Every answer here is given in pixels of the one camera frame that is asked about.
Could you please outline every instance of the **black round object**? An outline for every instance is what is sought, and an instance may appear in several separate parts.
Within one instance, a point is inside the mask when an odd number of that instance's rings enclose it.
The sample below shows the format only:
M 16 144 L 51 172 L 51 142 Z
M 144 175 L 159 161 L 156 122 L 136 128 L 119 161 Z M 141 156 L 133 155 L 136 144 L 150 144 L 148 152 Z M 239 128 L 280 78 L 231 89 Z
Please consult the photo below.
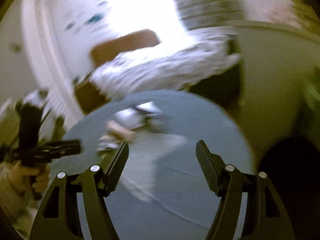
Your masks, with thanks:
M 320 152 L 303 138 L 274 145 L 259 165 L 276 187 L 296 240 L 320 239 Z

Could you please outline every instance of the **table surface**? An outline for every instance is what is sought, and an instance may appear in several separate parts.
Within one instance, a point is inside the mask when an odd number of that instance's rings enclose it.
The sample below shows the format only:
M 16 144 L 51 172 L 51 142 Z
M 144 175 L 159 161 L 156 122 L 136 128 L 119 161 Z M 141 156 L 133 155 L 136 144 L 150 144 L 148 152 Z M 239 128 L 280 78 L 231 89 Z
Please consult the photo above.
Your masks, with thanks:
M 102 157 L 95 149 L 97 140 L 105 133 L 106 121 L 132 104 L 149 101 L 171 117 L 166 133 L 186 138 L 186 141 L 169 154 L 153 159 L 152 169 L 146 167 L 150 155 L 129 154 L 117 189 L 105 199 L 110 217 L 121 240 L 205 239 L 220 199 L 209 190 L 196 159 L 197 141 L 204 140 L 210 151 L 219 154 L 226 164 L 233 164 L 246 173 L 253 174 L 255 170 L 250 148 L 237 125 L 219 106 L 193 94 L 147 91 L 108 103 L 89 114 L 64 137 L 81 139 L 83 153 L 55 160 L 51 164 L 51 179 L 60 171 L 69 175 L 81 173 L 99 163 Z M 152 178 L 151 189 L 144 192 L 148 196 L 146 199 L 136 195 L 141 174 Z M 125 182 L 131 183 L 135 190 Z M 91 239 L 81 194 L 78 194 L 78 201 L 84 238 Z M 234 239 L 241 235 L 245 205 L 244 195 Z

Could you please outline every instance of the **silver screw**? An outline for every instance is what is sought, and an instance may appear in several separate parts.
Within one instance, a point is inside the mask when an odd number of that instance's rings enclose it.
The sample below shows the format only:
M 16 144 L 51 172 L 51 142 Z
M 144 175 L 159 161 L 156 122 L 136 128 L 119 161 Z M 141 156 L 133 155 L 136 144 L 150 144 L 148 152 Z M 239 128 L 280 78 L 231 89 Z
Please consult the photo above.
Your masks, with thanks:
M 226 166 L 226 170 L 227 170 L 227 171 L 234 171 L 235 168 L 234 168 L 234 166 L 232 166 L 232 165 L 227 165 L 227 166 Z
M 90 170 L 93 171 L 93 172 L 96 172 L 100 169 L 100 166 L 99 165 L 93 165 L 91 166 Z
M 62 179 L 62 178 L 64 178 L 64 176 L 66 175 L 66 173 L 65 172 L 60 172 L 58 175 L 57 175 L 57 177 L 59 178 L 59 179 Z
M 259 176 L 263 179 L 267 177 L 266 173 L 264 173 L 263 171 L 259 172 Z

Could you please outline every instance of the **white bedding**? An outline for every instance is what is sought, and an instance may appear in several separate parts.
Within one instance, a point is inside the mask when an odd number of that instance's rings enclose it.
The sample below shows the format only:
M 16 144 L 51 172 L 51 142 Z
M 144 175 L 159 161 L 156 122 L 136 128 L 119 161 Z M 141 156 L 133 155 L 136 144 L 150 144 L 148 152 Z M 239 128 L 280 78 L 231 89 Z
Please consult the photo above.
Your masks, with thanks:
M 229 38 L 221 33 L 205 39 L 184 35 L 152 48 L 120 53 L 96 69 L 90 81 L 114 100 L 146 90 L 181 90 L 239 62 L 240 54 L 228 55 Z

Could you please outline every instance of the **beige sleeve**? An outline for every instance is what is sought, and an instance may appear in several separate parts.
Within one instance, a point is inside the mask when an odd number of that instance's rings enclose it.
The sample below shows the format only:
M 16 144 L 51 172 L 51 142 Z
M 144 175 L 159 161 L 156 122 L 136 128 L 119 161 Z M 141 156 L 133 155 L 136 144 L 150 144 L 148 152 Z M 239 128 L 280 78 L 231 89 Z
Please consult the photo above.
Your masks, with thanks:
M 8 171 L 8 164 L 0 163 L 0 206 L 10 222 L 14 224 L 28 206 L 31 194 L 26 192 L 18 195 L 7 179 Z

